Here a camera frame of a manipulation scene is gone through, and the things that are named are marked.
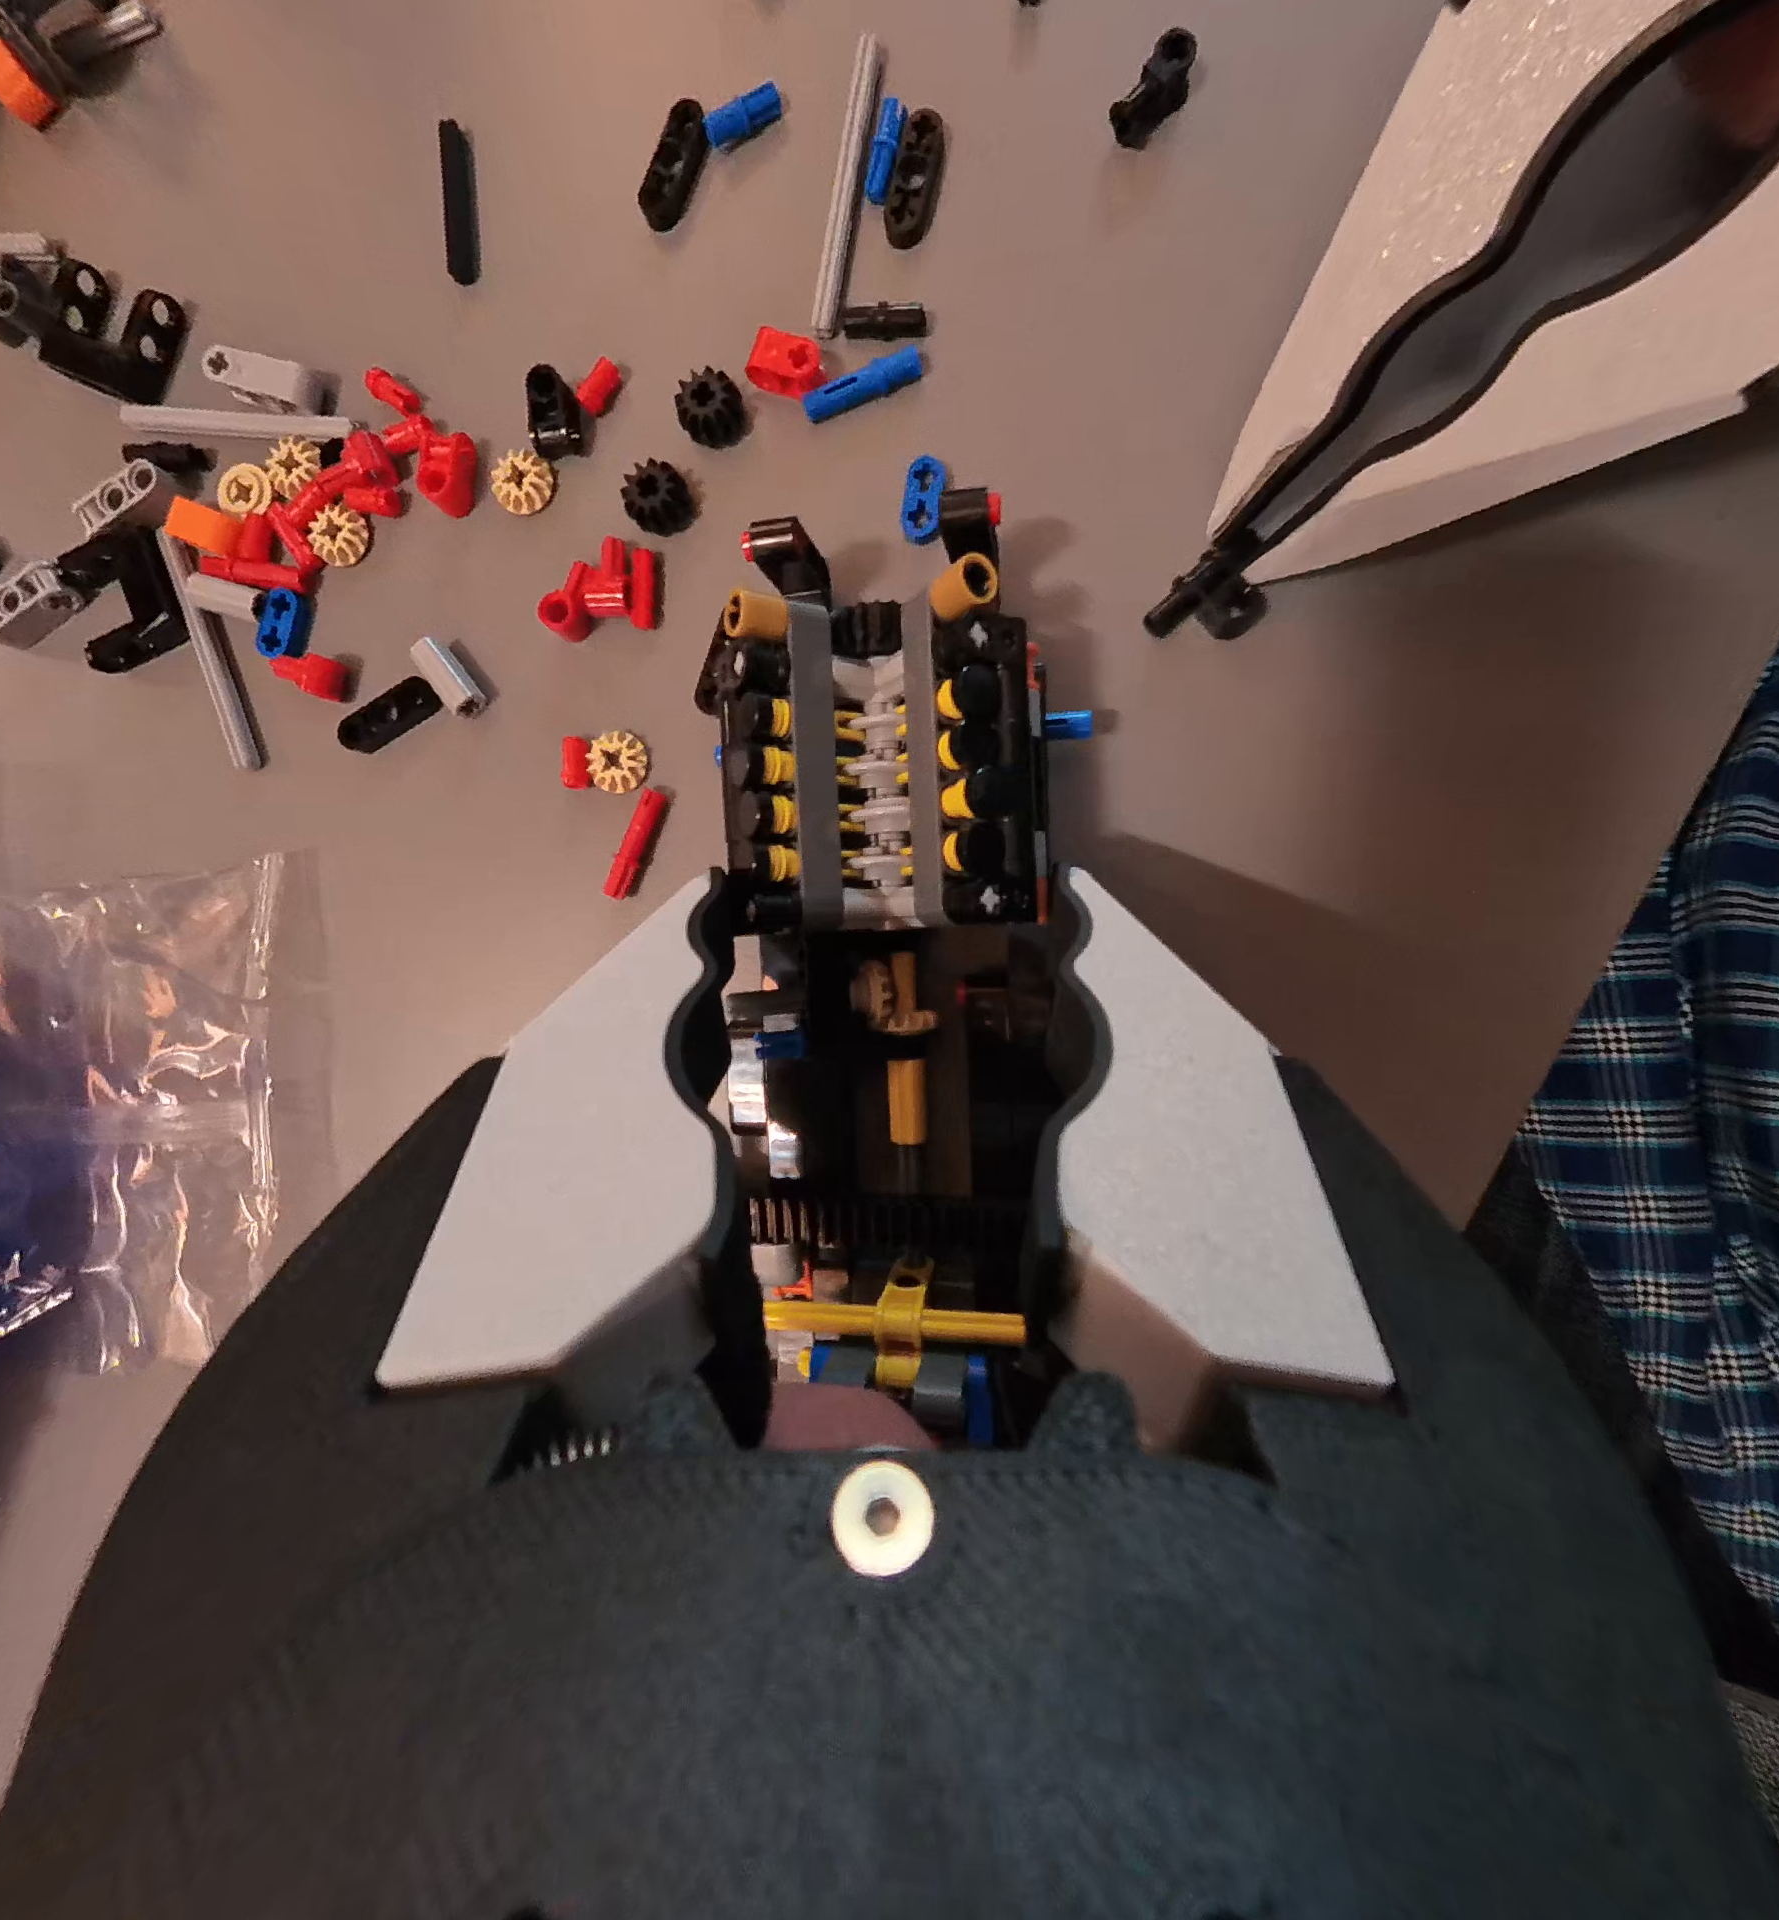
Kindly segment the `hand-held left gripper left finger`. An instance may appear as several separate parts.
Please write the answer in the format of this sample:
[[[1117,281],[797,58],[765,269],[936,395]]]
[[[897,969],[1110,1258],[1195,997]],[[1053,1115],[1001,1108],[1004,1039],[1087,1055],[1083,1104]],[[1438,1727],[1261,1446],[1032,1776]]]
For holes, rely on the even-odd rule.
[[[507,1047],[372,1380],[637,1394],[707,1359],[755,1375],[724,871],[697,877]]]

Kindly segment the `black lego axle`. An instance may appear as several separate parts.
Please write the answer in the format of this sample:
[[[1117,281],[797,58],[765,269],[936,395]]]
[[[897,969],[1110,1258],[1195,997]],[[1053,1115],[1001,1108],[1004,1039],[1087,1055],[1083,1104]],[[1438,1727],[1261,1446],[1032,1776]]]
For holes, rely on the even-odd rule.
[[[445,270],[454,285],[473,287],[482,272],[473,152],[467,129],[451,116],[439,121],[439,159]]]

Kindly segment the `long grey lego axle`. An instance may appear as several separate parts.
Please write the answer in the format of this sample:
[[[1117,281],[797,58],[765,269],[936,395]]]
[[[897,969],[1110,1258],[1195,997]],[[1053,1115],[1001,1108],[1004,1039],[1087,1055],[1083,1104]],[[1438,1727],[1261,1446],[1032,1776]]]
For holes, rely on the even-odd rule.
[[[828,214],[815,263],[807,332],[818,343],[835,333],[849,287],[855,230],[865,198],[868,152],[880,110],[883,53],[874,33],[858,36],[830,181]]]

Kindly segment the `black angled lego liftarm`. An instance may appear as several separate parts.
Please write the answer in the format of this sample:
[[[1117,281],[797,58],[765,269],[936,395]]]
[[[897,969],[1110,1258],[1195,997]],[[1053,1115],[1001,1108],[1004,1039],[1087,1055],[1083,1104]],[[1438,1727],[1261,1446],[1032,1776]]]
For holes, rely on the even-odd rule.
[[[190,312],[156,289],[134,293],[114,315],[114,285],[94,265],[63,257],[49,282],[51,318],[38,360],[111,399],[158,405],[190,333]]]

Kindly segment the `long blue lego pin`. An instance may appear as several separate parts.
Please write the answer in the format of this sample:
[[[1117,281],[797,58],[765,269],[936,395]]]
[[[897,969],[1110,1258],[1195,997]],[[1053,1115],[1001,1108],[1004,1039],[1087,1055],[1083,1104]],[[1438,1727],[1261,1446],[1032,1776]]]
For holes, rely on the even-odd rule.
[[[868,358],[847,374],[815,386],[803,395],[802,407],[812,424],[824,424],[900,393],[923,378],[925,353],[917,344],[907,343]]]

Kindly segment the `black lego fork piece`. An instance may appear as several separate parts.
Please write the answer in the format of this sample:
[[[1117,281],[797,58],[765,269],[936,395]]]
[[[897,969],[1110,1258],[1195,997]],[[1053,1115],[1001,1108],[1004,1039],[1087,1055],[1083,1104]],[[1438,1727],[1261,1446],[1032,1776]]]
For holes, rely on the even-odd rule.
[[[109,677],[128,675],[190,644],[189,613],[162,542],[142,529],[109,530],[88,546],[82,593],[119,589],[126,618],[86,641],[86,663]]]

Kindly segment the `light grey cross connector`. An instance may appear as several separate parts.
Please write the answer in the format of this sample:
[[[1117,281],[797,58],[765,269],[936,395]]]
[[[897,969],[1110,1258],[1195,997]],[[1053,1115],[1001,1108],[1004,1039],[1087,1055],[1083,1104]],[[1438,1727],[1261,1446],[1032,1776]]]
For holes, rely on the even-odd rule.
[[[327,411],[327,382],[300,360],[229,344],[203,350],[205,378],[250,409],[290,418]]]

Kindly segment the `lego engine assembly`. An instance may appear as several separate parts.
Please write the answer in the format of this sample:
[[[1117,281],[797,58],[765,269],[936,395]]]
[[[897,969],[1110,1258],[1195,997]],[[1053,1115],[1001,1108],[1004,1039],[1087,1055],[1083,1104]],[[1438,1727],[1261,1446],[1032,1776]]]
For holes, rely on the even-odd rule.
[[[1052,1031],[1049,708],[1001,603],[1004,509],[925,501],[940,565],[841,603],[756,520],[698,684],[717,726],[735,972],[717,1092],[779,1384],[855,1386],[946,1449],[1023,1445],[1069,1364],[1039,1156]]]

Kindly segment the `light grey lego connector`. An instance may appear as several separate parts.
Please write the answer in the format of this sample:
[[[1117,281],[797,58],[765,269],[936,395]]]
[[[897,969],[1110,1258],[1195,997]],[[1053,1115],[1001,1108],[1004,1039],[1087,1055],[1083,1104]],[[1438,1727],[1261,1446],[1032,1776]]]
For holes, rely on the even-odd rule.
[[[492,701],[492,684],[478,672],[459,644],[432,635],[416,637],[410,645],[413,672],[437,695],[442,708],[454,717],[483,715]]]

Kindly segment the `clear plastic bag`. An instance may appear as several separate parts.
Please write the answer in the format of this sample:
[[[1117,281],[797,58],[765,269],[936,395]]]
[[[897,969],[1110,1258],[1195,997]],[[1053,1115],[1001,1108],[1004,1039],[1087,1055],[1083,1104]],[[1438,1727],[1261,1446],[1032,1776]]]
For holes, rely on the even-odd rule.
[[[0,896],[0,1345],[201,1367],[333,1176],[320,864]]]

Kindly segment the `grey lego liftarm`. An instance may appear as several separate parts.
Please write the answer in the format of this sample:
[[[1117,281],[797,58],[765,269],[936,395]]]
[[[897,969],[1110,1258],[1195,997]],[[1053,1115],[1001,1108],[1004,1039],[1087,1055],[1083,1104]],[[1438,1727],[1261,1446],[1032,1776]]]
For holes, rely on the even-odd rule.
[[[177,478],[158,463],[131,457],[72,501],[86,539],[112,530],[156,530],[180,498]]]
[[[26,651],[82,610],[88,595],[55,561],[24,564],[0,577],[0,645]]]

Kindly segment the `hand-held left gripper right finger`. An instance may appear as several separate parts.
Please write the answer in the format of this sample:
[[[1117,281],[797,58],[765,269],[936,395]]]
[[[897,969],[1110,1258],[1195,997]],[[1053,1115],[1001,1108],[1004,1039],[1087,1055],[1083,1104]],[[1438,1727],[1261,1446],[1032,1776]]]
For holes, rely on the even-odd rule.
[[[1273,1042],[1094,872],[1048,926],[1044,1328],[1144,1445],[1239,1387],[1376,1406],[1395,1372]]]

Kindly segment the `orange and grey lego part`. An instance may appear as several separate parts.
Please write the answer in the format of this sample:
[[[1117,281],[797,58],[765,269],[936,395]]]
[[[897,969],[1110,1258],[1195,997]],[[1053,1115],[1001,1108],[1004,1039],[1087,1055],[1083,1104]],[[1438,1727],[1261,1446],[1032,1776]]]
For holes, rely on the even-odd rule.
[[[0,1],[0,104],[42,129],[70,104],[107,94],[162,31],[144,1]]]

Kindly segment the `pile of red lego pins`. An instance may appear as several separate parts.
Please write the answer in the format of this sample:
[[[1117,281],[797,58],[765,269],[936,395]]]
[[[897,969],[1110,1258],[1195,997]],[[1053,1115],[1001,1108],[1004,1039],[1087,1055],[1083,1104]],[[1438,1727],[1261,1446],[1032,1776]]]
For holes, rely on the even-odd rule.
[[[418,496],[449,519],[466,519],[478,493],[478,445],[430,416],[421,393],[382,366],[362,378],[362,393],[379,404],[382,421],[360,424],[344,440],[324,442],[325,468],[295,501],[250,516],[236,559],[192,551],[198,576],[236,589],[297,589],[310,593],[325,568],[307,548],[307,524],[327,499],[344,499],[377,522],[400,520]]]

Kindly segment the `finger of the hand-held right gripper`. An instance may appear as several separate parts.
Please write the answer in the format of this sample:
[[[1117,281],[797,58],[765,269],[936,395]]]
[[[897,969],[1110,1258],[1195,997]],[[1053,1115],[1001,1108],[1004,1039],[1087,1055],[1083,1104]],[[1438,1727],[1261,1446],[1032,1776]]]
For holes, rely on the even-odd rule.
[[[1592,358],[1740,193],[1682,58],[1753,11],[1441,13],[1237,434],[1219,559],[1324,571],[1741,411],[1750,374],[1631,398]]]
[[[1319,571],[1737,416],[1779,369],[1779,162],[1686,253],[1552,318],[1473,404],[1351,478],[1261,583]]]

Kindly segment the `black lego pin connector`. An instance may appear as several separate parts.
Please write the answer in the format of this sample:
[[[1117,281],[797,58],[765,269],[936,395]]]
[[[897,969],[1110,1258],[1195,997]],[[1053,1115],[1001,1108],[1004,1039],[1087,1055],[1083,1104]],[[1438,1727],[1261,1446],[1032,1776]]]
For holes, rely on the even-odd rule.
[[[1242,570],[1239,550],[1216,546],[1171,580],[1165,593],[1141,616],[1145,634],[1163,640],[1195,622],[1219,641],[1233,641],[1267,615],[1267,593]]]

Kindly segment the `blue plaid shirt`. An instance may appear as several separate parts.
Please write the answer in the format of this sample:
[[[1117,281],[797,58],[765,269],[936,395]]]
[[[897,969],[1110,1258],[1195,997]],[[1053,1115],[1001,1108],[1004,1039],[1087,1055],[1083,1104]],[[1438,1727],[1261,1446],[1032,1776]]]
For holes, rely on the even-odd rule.
[[[1779,1695],[1779,641],[1471,1220]]]

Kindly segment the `long light grey lego beam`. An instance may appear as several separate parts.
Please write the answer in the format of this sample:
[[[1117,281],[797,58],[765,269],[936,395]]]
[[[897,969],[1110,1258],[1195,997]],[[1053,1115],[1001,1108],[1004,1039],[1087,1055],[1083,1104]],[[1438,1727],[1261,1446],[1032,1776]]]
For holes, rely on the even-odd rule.
[[[221,445],[229,440],[275,445],[282,438],[324,445],[344,440],[360,426],[356,421],[333,414],[286,414],[242,405],[205,409],[123,401],[116,405],[114,416],[123,434],[131,440],[186,445]]]

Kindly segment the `red lego pin connector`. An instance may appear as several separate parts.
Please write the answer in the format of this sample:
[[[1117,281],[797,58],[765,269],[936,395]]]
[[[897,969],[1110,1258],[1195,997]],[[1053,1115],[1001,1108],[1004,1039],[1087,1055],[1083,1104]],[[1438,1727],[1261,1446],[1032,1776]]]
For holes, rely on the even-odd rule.
[[[605,536],[590,557],[574,559],[565,576],[537,600],[542,632],[581,644],[605,622],[635,632],[662,625],[663,553],[660,548]]]

